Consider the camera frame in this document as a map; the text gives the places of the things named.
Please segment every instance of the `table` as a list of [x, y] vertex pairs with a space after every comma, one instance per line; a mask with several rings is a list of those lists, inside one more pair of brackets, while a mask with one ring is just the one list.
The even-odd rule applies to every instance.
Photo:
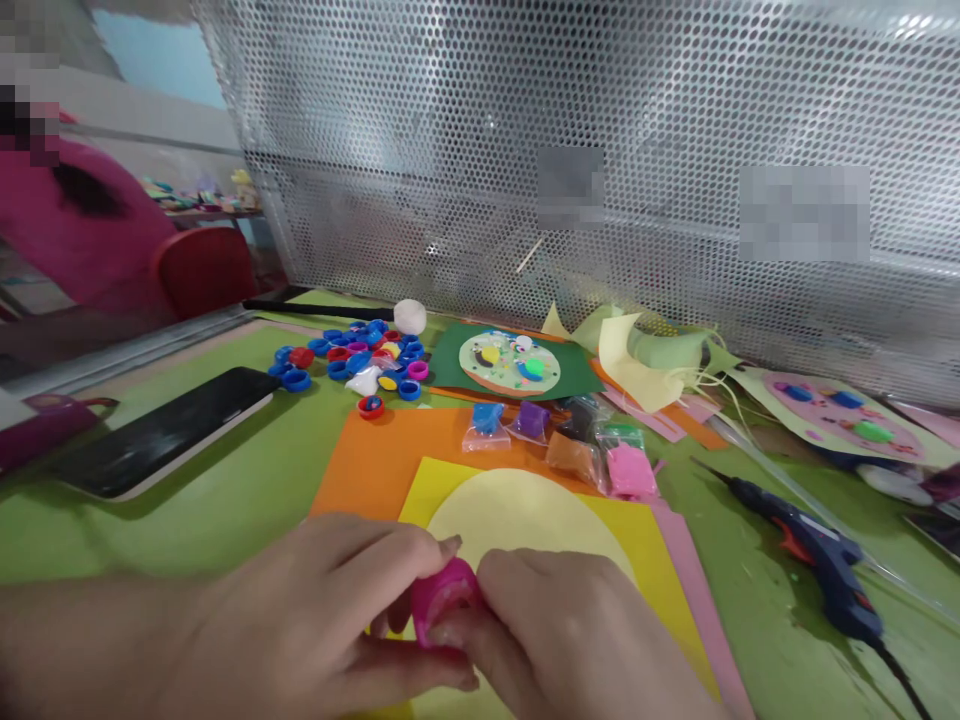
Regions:
[[[303, 301], [338, 300], [311, 295]], [[302, 327], [252, 320], [81, 395], [121, 398], [124, 402], [110, 420], [116, 427], [229, 367], [265, 367], [279, 345], [302, 344], [321, 327], [342, 328], [347, 322], [320, 320], [315, 327]], [[449, 322], [431, 316], [424, 333], [428, 346]], [[66, 488], [36, 482], [36, 473], [21, 475], [0, 486], [0, 581], [120, 570], [179, 575], [236, 565], [307, 514], [340, 423], [355, 402], [356, 395], [326, 379], [306, 396], [278, 393], [247, 423], [125, 504], [88, 503]], [[430, 393], [423, 402], [434, 407], [465, 404]], [[270, 451], [251, 451], [247, 441], [253, 437]], [[688, 458], [694, 455], [786, 499], [796, 498], [735, 449], [710, 453], [690, 438], [669, 445], [652, 434], [647, 442], [652, 456], [668, 463], [659, 476], [663, 494], [690, 525], [758, 717], [916, 718], [879, 658], [841, 637], [823, 619], [812, 576], [778, 547], [775, 528], [695, 471]], [[960, 573], [900, 520], [906, 506], [838, 470], [778, 462], [868, 537], [878, 555], [909, 572], [925, 592], [960, 615]], [[869, 577], [864, 582], [886, 621], [891, 650], [933, 717], [956, 717], [957, 635], [882, 582]]]
[[229, 220], [236, 230], [240, 230], [238, 220], [250, 220], [251, 218], [263, 217], [262, 210], [243, 210], [240, 212], [204, 212], [203, 210], [168, 210], [168, 218], [173, 220], [174, 224], [181, 230], [195, 227], [201, 222], [217, 222], [219, 220]]

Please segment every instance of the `yellow paper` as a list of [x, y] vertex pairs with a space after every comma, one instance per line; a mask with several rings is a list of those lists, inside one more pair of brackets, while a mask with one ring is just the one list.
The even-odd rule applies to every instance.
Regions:
[[544, 335], [553, 335], [562, 337], [564, 340], [573, 340], [573, 335], [567, 332], [567, 329], [560, 321], [560, 313], [557, 312], [557, 304], [550, 303], [550, 310], [547, 311], [547, 319], [543, 321], [543, 327], [540, 332]]
[[654, 370], [630, 355], [627, 342], [639, 313], [604, 320], [600, 327], [600, 365], [647, 413], [655, 413], [683, 394], [680, 373]]
[[[424, 528], [429, 527], [430, 521], [443, 502], [460, 485], [480, 474], [484, 474], [483, 471], [476, 468], [424, 458], [420, 463], [417, 476], [400, 513], [400, 521], [413, 523]], [[626, 555], [630, 563], [632, 577], [635, 578], [640, 592], [673, 637], [676, 638], [701, 682], [719, 702], [720, 693], [710, 670], [706, 651], [700, 641], [700, 634], [697, 631], [693, 616], [690, 614], [690, 608], [684, 597], [680, 580], [677, 578], [673, 563], [670, 561], [670, 553], [660, 535], [656, 519], [650, 508], [645, 505], [586, 495], [576, 495], [575, 497], [592, 510], [607, 530], [617, 539], [620, 551]], [[539, 515], [549, 519], [546, 512], [541, 512]], [[497, 518], [497, 522], [506, 525], [506, 519], [501, 515]], [[561, 523], [555, 522], [555, 525], [561, 532], [563, 531], [564, 528]], [[466, 557], [467, 552], [473, 552], [468, 548], [469, 544], [470, 541], [465, 540], [461, 555]], [[476, 567], [476, 562], [476, 560], [471, 559], [471, 564], [474, 567]], [[461, 698], [469, 703], [476, 696], [477, 693], [470, 693], [465, 696], [461, 695]], [[441, 717], [456, 717], [459, 719], [468, 717], [465, 714], [466, 712], [467, 710], [461, 713], [458, 708], [456, 712], [450, 711]], [[377, 720], [386, 720], [387, 718], [390, 718], [390, 720], [409, 720], [414, 717], [414, 714], [408, 704], [370, 714], [366, 717], [377, 718]], [[420, 712], [416, 714], [417, 720], [421, 720], [422, 717]]]
[[[569, 490], [526, 470], [489, 470], [468, 479], [440, 505], [427, 530], [437, 538], [459, 534], [459, 555], [474, 568], [494, 549], [575, 551], [609, 557], [636, 583], [630, 560], [603, 521]], [[414, 639], [412, 623], [404, 637]], [[513, 717], [485, 678], [470, 695], [437, 688], [411, 704], [418, 720]]]

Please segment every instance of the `perforated metal sheet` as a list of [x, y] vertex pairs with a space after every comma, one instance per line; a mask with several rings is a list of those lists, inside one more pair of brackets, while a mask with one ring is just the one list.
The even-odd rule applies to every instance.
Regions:
[[[296, 282], [528, 327], [640, 303], [960, 405], [960, 11], [918, 3], [195, 9]], [[537, 229], [544, 146], [604, 148], [601, 227]], [[870, 263], [738, 259], [773, 164], [871, 168]]]

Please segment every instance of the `paper plate craft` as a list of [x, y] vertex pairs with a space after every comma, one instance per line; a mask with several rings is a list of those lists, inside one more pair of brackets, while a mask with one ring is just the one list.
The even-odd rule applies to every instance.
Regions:
[[542, 395], [560, 381], [560, 363], [527, 335], [484, 330], [460, 346], [460, 367], [488, 390], [511, 397]]
[[729, 376], [813, 445], [933, 467], [960, 459], [940, 438], [839, 380], [749, 367]]

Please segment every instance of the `pink paper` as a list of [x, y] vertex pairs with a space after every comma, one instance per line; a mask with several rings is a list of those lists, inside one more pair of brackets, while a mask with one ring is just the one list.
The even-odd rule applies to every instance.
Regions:
[[687, 597], [687, 604], [700, 632], [700, 640], [707, 652], [723, 704], [738, 720], [754, 720], [756, 716], [750, 705], [750, 698], [743, 686], [733, 653], [730, 652], [730, 645], [723, 632], [723, 625], [720, 624], [710, 585], [703, 573], [703, 566], [700, 564], [700, 557], [687, 523], [682, 515], [662, 507], [659, 503], [651, 503], [650, 509], [657, 519], [660, 534], [683, 587], [683, 594]]
[[603, 385], [607, 391], [602, 394], [605, 398], [607, 398], [607, 400], [612, 402], [628, 415], [642, 422], [646, 427], [653, 430], [655, 433], [657, 433], [657, 435], [662, 437], [667, 442], [675, 443], [679, 440], [683, 440], [683, 438], [687, 436], [686, 430], [662, 413], [656, 413], [655, 415], [645, 413], [640, 409], [639, 405], [635, 404], [630, 398], [617, 390], [615, 387], [608, 385], [607, 383], [604, 383]]
[[698, 425], [703, 425], [707, 420], [720, 412], [720, 408], [717, 407], [716, 404], [700, 395], [681, 395], [680, 403], [678, 404]]
[[906, 403], [891, 402], [897, 410], [909, 417], [918, 425], [922, 425], [944, 442], [948, 442], [960, 449], [960, 420], [944, 417], [929, 410], [921, 410]]

